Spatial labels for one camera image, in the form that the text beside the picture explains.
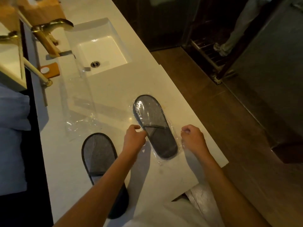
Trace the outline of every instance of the white round soap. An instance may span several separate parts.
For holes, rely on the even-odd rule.
[[[49,68],[48,68],[48,67],[41,68],[41,72],[42,72],[43,74],[46,74],[46,73],[49,72]]]

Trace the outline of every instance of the person's left hand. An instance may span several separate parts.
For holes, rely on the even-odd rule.
[[[137,156],[141,148],[146,142],[146,131],[137,132],[140,129],[139,125],[130,125],[124,136],[123,152]]]

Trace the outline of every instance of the plastic wrapper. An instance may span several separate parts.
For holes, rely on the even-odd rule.
[[[133,113],[153,146],[160,164],[174,158],[182,151],[181,139],[165,117],[159,102],[151,95],[141,95],[134,100]]]
[[[81,72],[60,78],[60,95],[67,136],[73,140],[100,132],[87,78]]]

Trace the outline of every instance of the brown tile floor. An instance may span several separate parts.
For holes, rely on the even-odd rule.
[[[302,226],[303,164],[283,164],[233,94],[215,85],[182,48],[152,52],[229,164],[225,173],[274,226]]]

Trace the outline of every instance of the gold faucet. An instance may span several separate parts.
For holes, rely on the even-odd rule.
[[[18,32],[11,31],[7,36],[0,36],[0,44],[15,44],[18,45]]]
[[[56,45],[59,44],[58,41],[51,35],[51,32],[59,27],[63,27],[64,30],[71,30],[74,27],[74,24],[69,20],[60,18],[31,28],[34,36],[41,42],[52,58],[59,57],[59,53],[61,52],[56,47]]]

